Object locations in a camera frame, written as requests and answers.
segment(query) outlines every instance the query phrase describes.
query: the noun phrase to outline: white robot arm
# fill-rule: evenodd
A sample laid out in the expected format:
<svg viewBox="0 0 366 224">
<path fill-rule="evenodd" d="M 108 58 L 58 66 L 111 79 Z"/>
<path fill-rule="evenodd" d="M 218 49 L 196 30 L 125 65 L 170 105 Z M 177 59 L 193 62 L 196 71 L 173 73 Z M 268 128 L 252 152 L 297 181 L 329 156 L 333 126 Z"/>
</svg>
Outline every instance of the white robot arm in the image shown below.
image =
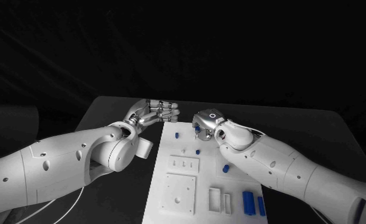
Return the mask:
<svg viewBox="0 0 366 224">
<path fill-rule="evenodd" d="M 200 140 L 216 139 L 226 160 L 265 187 L 301 199 L 334 224 L 359 224 L 366 183 L 314 163 L 262 132 L 226 120 L 216 109 L 195 115 L 192 127 Z"/>
<path fill-rule="evenodd" d="M 138 134 L 177 115 L 177 104 L 143 99 L 121 122 L 46 138 L 0 158 L 0 212 L 65 196 L 123 171 L 134 155 L 147 158 L 153 143 Z"/>
</svg>

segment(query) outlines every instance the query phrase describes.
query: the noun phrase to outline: table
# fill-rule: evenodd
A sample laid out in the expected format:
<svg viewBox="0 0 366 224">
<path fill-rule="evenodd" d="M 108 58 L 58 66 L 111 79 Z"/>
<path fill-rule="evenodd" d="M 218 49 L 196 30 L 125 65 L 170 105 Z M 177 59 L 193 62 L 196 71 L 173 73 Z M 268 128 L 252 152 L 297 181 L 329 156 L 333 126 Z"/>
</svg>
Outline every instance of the table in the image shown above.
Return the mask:
<svg viewBox="0 0 366 224">
<path fill-rule="evenodd" d="M 76 131 L 107 126 L 123 120 L 131 105 L 138 100 L 125 97 L 98 97 Z M 216 108 L 234 122 L 258 129 L 285 142 L 320 165 L 366 182 L 362 168 L 366 164 L 366 156 L 342 117 L 333 111 L 173 102 L 179 103 L 180 122 L 192 122 L 196 112 Z M 162 131 L 163 123 L 156 123 L 140 134 L 154 143 L 147 160 L 136 157 L 123 172 L 104 175 L 84 188 L 81 199 L 59 224 L 141 223 Z M 301 200 L 265 187 L 262 191 L 270 224 L 323 223 Z M 74 205 L 79 192 L 81 190 L 76 190 L 59 198 L 23 224 L 52 224 Z M 29 214 L 45 204 L 30 206 Z"/>
</svg>

